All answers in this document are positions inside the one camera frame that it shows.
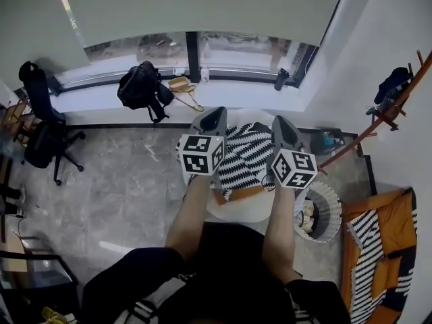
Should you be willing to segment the black glass cabinet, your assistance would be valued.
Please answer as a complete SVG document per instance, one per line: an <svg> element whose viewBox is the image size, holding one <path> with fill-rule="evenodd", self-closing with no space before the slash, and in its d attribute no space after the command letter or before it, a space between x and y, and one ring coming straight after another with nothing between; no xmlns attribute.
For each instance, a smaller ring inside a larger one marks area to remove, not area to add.
<svg viewBox="0 0 432 324"><path fill-rule="evenodd" d="M43 309L80 319L78 280L59 255L0 250L0 296L14 324L39 324Z"/></svg>

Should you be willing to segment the black bottle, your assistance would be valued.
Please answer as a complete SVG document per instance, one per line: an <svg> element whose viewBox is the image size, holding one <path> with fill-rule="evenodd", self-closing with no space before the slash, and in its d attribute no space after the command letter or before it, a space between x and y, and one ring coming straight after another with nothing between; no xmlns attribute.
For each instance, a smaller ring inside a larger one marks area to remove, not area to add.
<svg viewBox="0 0 432 324"><path fill-rule="evenodd" d="M287 79L290 77L290 74L287 70L281 68L278 73L274 84L274 89L276 91L280 91L285 85Z"/></svg>

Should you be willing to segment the wooden coat rack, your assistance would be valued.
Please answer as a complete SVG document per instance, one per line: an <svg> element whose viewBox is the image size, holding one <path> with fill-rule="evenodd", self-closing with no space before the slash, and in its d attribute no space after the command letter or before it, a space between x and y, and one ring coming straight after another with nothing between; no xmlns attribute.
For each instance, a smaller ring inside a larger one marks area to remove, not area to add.
<svg viewBox="0 0 432 324"><path fill-rule="evenodd" d="M330 159L326 160L322 164L318 166L318 170L324 174L326 174L325 168L332 164L333 162L337 161L339 158L341 158L343 155L345 155L348 151L351 151L352 149L355 149L356 146L358 146L365 138L368 138L370 136L377 135L375 130L382 124L387 124L392 131L398 130L399 127L395 123L395 119L398 115L402 114L403 116L406 116L406 113L402 109L405 102L409 99L410 94L412 91L416 88L416 86L419 84L419 82L423 79L425 74L428 72L429 68L432 66L432 50L427 56L426 60L423 60L421 52L417 51L418 60L420 62L420 69L419 71L413 76L412 80L410 81L408 87L402 92L401 96L396 100L395 103L392 104L392 106L385 112L380 113L376 111L375 116L377 117L375 121L360 135L357 136L350 144L345 146L342 150L338 151L334 156L332 156Z"/></svg>

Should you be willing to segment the black office chair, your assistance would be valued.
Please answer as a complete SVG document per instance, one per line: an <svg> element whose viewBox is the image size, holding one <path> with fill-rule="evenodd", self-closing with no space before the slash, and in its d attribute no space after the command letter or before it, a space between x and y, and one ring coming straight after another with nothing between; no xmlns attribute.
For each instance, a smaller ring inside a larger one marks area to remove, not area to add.
<svg viewBox="0 0 432 324"><path fill-rule="evenodd" d="M86 135L78 132L68 136L65 115L55 110L51 104L49 84L43 69L27 61L21 65L18 76L24 84L33 113L40 120L28 137L24 159L39 169L47 168L54 161L53 181L60 186L58 172L63 158L78 171L84 171L84 167L68 153L68 149L78 139L84 140Z"/></svg>

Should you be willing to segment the person's black shirt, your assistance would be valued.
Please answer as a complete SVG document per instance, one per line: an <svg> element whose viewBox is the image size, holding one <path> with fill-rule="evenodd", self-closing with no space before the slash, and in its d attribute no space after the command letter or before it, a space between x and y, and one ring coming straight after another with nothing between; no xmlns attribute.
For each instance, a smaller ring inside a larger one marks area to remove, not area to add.
<svg viewBox="0 0 432 324"><path fill-rule="evenodd" d="M333 282L272 276L263 240L243 225L207 222L187 261L170 248L136 248L86 284L82 322L114 324L143 301L152 324L351 324Z"/></svg>

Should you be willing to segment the beige bag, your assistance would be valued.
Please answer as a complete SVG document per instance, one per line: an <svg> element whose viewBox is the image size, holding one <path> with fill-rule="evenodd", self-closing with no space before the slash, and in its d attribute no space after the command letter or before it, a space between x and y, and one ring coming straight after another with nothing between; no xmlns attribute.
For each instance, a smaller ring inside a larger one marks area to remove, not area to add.
<svg viewBox="0 0 432 324"><path fill-rule="evenodd" d="M168 82L169 89L172 92L192 92L195 90L195 85L193 85L189 79L185 76L178 76L174 79L171 79Z"/></svg>

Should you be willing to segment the grey roller blind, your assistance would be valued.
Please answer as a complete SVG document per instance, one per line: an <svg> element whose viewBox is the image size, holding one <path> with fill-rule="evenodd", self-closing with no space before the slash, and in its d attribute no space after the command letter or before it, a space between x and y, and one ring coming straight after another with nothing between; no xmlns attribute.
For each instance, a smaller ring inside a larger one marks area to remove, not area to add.
<svg viewBox="0 0 432 324"><path fill-rule="evenodd" d="M319 45L338 0L68 0L87 45L165 32L242 32Z"/></svg>

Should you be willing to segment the black white striped blanket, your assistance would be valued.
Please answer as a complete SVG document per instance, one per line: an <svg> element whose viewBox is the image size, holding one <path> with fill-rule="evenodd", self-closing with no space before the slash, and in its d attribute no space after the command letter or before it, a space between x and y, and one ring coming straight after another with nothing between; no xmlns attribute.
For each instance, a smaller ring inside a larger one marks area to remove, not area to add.
<svg viewBox="0 0 432 324"><path fill-rule="evenodd" d="M408 214L400 227L370 210L347 223L341 294L351 324L394 324L408 297L416 258L416 226Z"/></svg>

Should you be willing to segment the black storage bin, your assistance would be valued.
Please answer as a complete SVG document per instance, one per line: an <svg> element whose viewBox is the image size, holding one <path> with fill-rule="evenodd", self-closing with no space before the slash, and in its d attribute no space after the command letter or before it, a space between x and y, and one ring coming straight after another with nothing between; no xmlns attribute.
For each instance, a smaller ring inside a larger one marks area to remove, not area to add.
<svg viewBox="0 0 432 324"><path fill-rule="evenodd" d="M314 155L329 155L345 145L342 131L338 128L322 128L310 141L310 150Z"/></svg>

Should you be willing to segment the white woven laundry basket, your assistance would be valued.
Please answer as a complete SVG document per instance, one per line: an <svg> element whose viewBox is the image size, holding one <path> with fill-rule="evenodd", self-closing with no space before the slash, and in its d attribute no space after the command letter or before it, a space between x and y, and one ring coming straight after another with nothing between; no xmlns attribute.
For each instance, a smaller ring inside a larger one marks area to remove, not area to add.
<svg viewBox="0 0 432 324"><path fill-rule="evenodd" d="M306 240L327 243L338 233L342 223L342 204L336 192L327 184L314 181L301 191L297 198L304 199L304 208L314 206L319 211L315 230L307 234L299 227L294 217L295 232Z"/></svg>

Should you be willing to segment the black bag on rack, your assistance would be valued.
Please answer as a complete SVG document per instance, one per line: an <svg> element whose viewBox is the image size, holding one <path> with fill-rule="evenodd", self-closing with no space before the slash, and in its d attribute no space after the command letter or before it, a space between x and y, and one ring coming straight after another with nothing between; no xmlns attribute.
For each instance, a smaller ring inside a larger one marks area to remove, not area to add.
<svg viewBox="0 0 432 324"><path fill-rule="evenodd" d="M408 68L397 67L394 69L390 76L379 85L378 93L374 99L378 110L382 113L387 112L406 90L411 80L412 73L408 71Z"/></svg>

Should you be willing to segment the black backpack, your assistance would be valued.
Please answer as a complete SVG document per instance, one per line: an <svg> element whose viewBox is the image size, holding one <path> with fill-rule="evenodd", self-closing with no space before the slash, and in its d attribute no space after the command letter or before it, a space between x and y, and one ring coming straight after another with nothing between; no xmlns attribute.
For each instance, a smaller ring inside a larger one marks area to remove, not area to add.
<svg viewBox="0 0 432 324"><path fill-rule="evenodd" d="M117 97L131 110L147 108L154 124L169 118L164 108L174 99L170 89L162 84L159 70L150 61L130 68L119 81Z"/></svg>

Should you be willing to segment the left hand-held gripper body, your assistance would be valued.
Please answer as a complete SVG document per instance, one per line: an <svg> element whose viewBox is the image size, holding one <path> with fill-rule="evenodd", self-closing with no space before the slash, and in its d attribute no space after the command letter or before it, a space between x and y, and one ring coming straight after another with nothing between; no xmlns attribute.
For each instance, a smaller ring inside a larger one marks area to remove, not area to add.
<svg viewBox="0 0 432 324"><path fill-rule="evenodd" d="M225 136L214 130L200 130L198 122L192 123L187 133L176 144L178 161L184 175L214 176L225 159Z"/></svg>

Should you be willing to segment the round white wooden table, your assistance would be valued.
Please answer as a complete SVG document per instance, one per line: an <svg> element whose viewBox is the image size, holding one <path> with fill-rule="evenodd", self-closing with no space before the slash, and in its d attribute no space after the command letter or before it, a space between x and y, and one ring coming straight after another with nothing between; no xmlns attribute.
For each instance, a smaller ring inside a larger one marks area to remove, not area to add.
<svg viewBox="0 0 432 324"><path fill-rule="evenodd" d="M192 123L198 122L199 116ZM183 176L188 182L195 175L184 175L183 173ZM211 176L211 197L207 210L216 218L230 223L258 223L269 217L274 197L270 190L257 187L247 188L235 192L233 200L220 204L212 186L214 176Z"/></svg>

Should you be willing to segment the black white zigzag blanket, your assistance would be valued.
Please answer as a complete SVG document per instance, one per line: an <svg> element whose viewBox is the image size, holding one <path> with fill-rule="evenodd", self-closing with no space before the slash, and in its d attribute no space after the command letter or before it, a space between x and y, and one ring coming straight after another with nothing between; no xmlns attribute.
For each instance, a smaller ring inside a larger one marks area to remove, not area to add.
<svg viewBox="0 0 432 324"><path fill-rule="evenodd" d="M226 129L225 159L212 180L220 204L234 199L247 188L272 190L266 186L267 159L273 154L271 130L260 122L230 125Z"/></svg>

